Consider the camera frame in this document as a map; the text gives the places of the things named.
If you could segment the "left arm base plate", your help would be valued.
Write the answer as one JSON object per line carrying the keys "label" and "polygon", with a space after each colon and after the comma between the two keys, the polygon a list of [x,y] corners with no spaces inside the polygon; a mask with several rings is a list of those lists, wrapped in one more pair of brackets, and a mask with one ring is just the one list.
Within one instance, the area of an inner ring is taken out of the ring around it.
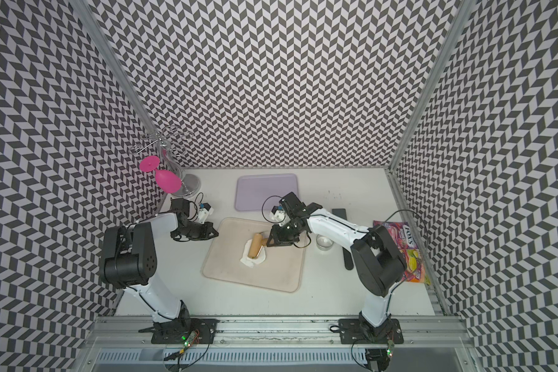
{"label": "left arm base plate", "polygon": [[184,344],[192,332],[198,333],[196,340],[201,345],[213,344],[218,319],[174,320],[155,322],[152,327],[142,330],[151,333],[152,344],[179,345]]}

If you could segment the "wooden dough roller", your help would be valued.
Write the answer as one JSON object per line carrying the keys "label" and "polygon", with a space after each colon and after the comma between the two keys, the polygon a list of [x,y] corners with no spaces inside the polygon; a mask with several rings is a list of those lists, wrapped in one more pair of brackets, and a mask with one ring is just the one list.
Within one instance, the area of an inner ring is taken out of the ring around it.
{"label": "wooden dough roller", "polygon": [[263,232],[256,233],[251,240],[250,249],[248,250],[247,257],[249,259],[256,259],[260,255],[262,248],[267,245],[268,238]]}

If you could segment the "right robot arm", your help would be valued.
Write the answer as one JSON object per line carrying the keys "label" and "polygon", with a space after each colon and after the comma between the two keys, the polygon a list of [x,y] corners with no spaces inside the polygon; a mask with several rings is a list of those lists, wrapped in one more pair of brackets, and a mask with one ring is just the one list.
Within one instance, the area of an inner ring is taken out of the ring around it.
{"label": "right robot arm", "polygon": [[403,282],[407,263],[388,229],[358,226],[317,203],[305,205],[291,192],[279,201],[285,218],[271,226],[266,246],[295,246],[303,233],[331,240],[350,252],[361,284],[367,290],[360,313],[363,329],[386,332],[395,289]]}

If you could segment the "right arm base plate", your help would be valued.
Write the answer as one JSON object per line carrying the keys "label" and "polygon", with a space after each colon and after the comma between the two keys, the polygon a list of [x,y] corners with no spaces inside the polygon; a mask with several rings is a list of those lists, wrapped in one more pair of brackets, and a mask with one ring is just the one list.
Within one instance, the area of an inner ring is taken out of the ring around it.
{"label": "right arm base plate", "polygon": [[341,344],[346,345],[355,342],[386,345],[389,341],[400,345],[405,342],[400,322],[392,318],[387,318],[380,326],[372,326],[364,319],[339,319],[336,332]]}

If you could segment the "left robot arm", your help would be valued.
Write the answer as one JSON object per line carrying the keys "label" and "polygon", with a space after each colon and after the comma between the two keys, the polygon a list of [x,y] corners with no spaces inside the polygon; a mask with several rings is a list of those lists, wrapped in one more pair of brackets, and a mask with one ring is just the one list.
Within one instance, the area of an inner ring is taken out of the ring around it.
{"label": "left robot arm", "polygon": [[157,273],[156,239],[169,237],[175,243],[189,243],[219,236],[213,223],[190,220],[191,204],[184,198],[174,199],[167,212],[128,226],[108,228],[103,237],[100,279],[144,303],[155,323],[189,318],[184,302],[171,293]]}

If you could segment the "white dough ball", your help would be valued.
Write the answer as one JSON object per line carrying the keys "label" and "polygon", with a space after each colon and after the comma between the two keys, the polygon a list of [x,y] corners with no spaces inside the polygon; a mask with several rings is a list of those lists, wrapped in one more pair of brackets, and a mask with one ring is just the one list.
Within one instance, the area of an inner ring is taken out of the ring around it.
{"label": "white dough ball", "polygon": [[251,247],[251,243],[253,242],[252,239],[248,240],[244,246],[243,249],[243,255],[242,258],[240,259],[240,262],[247,266],[248,268],[254,268],[255,266],[265,262],[267,255],[266,255],[266,251],[265,251],[265,246],[262,246],[259,250],[259,253],[256,257],[254,258],[250,258],[248,256],[249,252],[250,252],[250,247]]}

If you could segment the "beige plastic tray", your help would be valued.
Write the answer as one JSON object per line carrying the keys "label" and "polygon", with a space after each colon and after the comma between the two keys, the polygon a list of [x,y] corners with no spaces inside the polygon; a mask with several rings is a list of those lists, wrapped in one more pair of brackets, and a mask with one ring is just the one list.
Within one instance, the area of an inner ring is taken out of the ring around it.
{"label": "beige plastic tray", "polygon": [[250,219],[226,218],[221,221],[219,236],[212,241],[201,271],[203,276],[274,291],[297,291],[304,264],[303,249],[265,246],[265,262],[254,268],[240,262],[246,242],[256,233],[264,233],[268,237],[270,230],[270,223]]}

